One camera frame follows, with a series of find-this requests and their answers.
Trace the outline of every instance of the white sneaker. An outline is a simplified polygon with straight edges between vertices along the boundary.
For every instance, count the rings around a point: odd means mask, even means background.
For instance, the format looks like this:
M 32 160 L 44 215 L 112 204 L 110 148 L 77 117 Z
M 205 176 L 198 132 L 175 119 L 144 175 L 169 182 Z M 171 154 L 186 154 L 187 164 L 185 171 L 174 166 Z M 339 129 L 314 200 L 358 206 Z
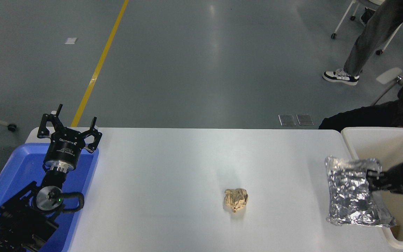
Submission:
M 350 76 L 343 69 L 337 69 L 335 72 L 326 71 L 323 73 L 323 79 L 330 82 L 341 82 L 350 86 L 355 86 L 359 82 L 360 76 Z

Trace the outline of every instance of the aluminum foil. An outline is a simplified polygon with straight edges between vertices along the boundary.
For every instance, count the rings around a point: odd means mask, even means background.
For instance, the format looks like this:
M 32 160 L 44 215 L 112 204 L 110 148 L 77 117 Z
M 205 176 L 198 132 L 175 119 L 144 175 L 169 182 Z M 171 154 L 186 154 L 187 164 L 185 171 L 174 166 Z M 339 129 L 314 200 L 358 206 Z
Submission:
M 378 172 L 382 166 L 376 159 L 347 161 L 329 156 L 325 160 L 329 183 L 328 222 L 334 225 L 366 225 L 389 228 L 396 221 L 388 211 L 379 191 L 369 191 L 368 169 Z

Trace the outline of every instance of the metal floor plate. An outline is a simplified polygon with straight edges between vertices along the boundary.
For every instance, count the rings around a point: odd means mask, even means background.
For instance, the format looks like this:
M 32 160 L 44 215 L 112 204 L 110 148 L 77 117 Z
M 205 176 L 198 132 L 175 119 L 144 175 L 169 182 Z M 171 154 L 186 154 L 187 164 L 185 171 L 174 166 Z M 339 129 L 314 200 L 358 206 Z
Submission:
M 295 119 L 292 115 L 278 115 L 281 126 L 296 126 Z
M 296 115 L 296 118 L 300 126 L 313 126 L 313 121 L 309 114 L 299 114 Z

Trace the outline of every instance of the crumpled brown paper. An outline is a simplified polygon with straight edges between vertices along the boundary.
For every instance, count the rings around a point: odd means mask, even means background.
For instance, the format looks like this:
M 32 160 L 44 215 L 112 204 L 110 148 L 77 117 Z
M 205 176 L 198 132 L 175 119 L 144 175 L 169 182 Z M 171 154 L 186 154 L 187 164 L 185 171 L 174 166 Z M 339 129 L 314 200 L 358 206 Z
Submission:
M 226 206 L 232 208 L 233 212 L 237 212 L 237 210 L 244 208 L 247 205 L 247 202 L 247 190 L 242 188 L 225 190 L 224 203 Z

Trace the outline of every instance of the white plastic container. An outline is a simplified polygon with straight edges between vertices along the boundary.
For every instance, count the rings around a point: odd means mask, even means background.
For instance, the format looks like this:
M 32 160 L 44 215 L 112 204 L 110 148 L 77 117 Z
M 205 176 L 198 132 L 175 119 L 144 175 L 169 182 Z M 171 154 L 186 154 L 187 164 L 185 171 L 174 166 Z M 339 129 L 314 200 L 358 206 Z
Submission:
M 383 170 L 403 162 L 403 128 L 352 127 L 341 134 L 354 159 L 377 158 Z M 384 191 L 382 197 L 400 225 L 397 239 L 389 228 L 383 228 L 383 232 L 390 245 L 403 249 L 403 195 Z

